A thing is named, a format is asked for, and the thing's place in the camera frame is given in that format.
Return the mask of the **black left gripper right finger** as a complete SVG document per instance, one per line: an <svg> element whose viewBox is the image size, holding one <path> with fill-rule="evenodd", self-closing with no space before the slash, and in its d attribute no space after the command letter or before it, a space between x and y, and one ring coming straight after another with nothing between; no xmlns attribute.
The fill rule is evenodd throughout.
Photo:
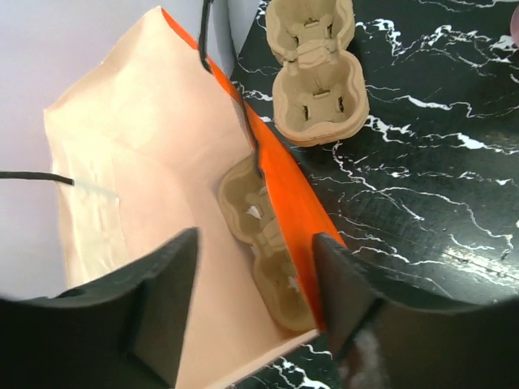
<svg viewBox="0 0 519 389"><path fill-rule="evenodd" d="M324 325L348 388L515 388L518 300L470 304L312 239Z"/></svg>

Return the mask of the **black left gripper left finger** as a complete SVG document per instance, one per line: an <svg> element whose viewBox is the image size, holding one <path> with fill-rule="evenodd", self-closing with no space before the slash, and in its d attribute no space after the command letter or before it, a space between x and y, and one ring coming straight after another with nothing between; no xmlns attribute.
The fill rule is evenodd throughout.
<svg viewBox="0 0 519 389"><path fill-rule="evenodd" d="M198 243L198 230L186 229L57 297L2 300L2 387L174 387Z"/></svg>

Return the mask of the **brown pulp cup carrier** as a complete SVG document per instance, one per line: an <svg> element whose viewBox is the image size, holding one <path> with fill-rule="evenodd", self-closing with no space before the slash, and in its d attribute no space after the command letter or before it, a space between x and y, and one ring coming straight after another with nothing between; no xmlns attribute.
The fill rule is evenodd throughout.
<svg viewBox="0 0 519 389"><path fill-rule="evenodd" d="M306 332L315 320L296 281L296 271L253 156L223 177L218 203L230 232L254 255L252 275L272 318L284 329Z"/></svg>

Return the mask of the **orange paper bag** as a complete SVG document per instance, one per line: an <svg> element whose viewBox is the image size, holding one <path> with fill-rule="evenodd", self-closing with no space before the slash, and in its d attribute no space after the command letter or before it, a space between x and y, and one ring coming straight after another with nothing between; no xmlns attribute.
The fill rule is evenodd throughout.
<svg viewBox="0 0 519 389"><path fill-rule="evenodd" d="M186 229L199 232L172 388L227 387L316 337L311 239L335 228L262 117L242 105L216 64L203 68L194 38L163 7L142 15L99 65L44 110L43 121L50 170L2 169L1 183L27 194L39 211L44 184L56 190L62 293L143 258ZM267 187L315 320L310 331L286 330L272 318L254 282L252 249L221 212L221 181L247 156Z"/></svg>

